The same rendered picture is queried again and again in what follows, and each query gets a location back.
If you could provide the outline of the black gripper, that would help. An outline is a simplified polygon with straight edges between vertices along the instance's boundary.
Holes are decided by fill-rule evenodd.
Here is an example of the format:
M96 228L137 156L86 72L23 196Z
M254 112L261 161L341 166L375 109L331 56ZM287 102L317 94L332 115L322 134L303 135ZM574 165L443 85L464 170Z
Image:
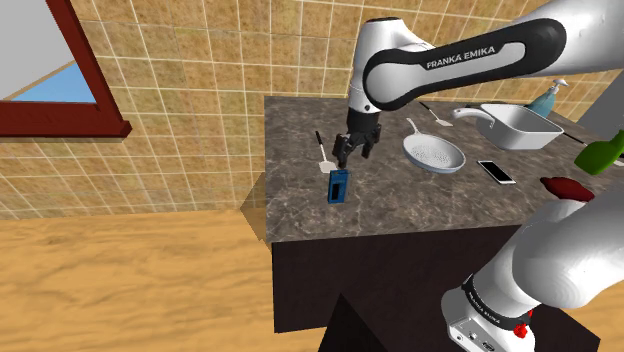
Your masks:
M363 113L353 108L348 109L347 134L337 135L332 155L337 158L337 167L345 169L347 159L352 152L352 145L363 144L361 156L368 159L375 144L380 140L381 125L379 113Z

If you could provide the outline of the blue rectangular box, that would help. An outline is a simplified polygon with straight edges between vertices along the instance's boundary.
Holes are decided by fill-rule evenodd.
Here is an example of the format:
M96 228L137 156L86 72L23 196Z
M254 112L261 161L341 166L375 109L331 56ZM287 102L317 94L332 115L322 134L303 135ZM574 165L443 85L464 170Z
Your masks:
M329 204L344 203L348 194L351 172L346 169L332 170L329 174L327 201Z

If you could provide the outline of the white perforated pan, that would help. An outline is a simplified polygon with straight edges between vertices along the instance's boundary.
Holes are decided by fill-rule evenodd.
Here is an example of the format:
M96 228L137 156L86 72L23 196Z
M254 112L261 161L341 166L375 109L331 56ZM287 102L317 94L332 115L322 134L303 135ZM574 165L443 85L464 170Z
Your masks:
M465 165L466 157L457 146L443 138L421 133L411 118L407 121L414 132L403 139L402 148L412 164L440 174L454 173Z

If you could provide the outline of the white curved faucet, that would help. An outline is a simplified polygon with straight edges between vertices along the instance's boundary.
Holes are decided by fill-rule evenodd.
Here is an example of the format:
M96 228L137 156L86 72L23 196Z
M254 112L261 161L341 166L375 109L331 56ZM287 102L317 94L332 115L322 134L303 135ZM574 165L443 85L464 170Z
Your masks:
M476 117L483 119L489 123L489 128L492 129L495 124L495 119L487 112L477 108L457 108L451 112L453 119L460 119L466 117Z

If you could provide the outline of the dark kitchen counter cabinet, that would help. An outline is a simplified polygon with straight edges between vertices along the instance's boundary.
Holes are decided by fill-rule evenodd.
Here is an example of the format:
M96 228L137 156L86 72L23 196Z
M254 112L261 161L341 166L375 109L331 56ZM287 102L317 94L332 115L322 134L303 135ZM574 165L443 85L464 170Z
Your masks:
M278 242L272 246L274 329L325 327L338 297L438 302L480 269L516 226Z

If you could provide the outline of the white-edged smartphone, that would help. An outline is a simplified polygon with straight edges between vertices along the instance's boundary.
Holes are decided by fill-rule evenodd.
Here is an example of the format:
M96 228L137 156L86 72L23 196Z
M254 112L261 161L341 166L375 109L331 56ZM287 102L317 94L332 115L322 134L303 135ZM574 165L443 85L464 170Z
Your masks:
M503 169L501 169L494 161L478 160L477 164L480 165L484 169L484 171L500 185L512 185L516 183L516 181L511 176L509 176Z

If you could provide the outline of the white sink basin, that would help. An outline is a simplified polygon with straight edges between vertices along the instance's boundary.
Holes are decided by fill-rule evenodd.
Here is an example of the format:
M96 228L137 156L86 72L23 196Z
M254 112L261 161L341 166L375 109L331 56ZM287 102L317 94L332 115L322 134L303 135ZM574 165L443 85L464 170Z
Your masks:
M503 150L542 149L564 130L550 120L520 105L482 104L479 110L493 118L494 124L477 120L477 130Z

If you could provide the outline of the dark robot stand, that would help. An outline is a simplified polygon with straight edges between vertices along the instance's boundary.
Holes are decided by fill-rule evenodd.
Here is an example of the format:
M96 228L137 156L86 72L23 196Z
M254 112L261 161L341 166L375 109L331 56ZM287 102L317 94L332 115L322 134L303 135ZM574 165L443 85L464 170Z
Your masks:
M534 309L535 352L598 352L601 339L560 309ZM340 295L318 352L465 352L451 341L440 304Z

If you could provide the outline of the blue soap dispenser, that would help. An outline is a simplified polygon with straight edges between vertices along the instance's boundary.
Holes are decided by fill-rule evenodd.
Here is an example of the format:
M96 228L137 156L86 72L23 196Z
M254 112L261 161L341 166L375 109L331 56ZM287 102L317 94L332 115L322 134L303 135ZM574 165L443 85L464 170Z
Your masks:
M556 94L558 93L560 86L568 86L568 83L562 78L554 79L553 85L530 104L527 104L526 108L543 118L547 118L554 107Z

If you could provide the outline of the dark red rounded object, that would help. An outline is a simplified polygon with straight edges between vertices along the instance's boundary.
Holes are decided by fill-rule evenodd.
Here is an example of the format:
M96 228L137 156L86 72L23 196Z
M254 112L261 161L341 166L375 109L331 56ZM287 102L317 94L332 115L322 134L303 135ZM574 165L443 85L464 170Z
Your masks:
M547 191L559 199L589 202L595 198L592 191L567 177L541 177L540 182Z

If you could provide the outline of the green bottle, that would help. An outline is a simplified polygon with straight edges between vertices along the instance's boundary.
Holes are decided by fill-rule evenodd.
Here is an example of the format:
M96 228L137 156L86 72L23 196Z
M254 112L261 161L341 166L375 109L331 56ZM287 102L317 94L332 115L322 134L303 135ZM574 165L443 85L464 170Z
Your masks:
M612 165L624 153L624 130L609 141L588 144L576 157L574 164L590 175L597 175Z

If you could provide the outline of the red-framed window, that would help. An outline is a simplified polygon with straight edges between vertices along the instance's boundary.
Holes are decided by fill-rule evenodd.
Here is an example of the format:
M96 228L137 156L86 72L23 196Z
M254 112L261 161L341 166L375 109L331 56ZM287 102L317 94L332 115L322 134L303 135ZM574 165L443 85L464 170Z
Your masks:
M0 0L0 137L124 138L70 0Z

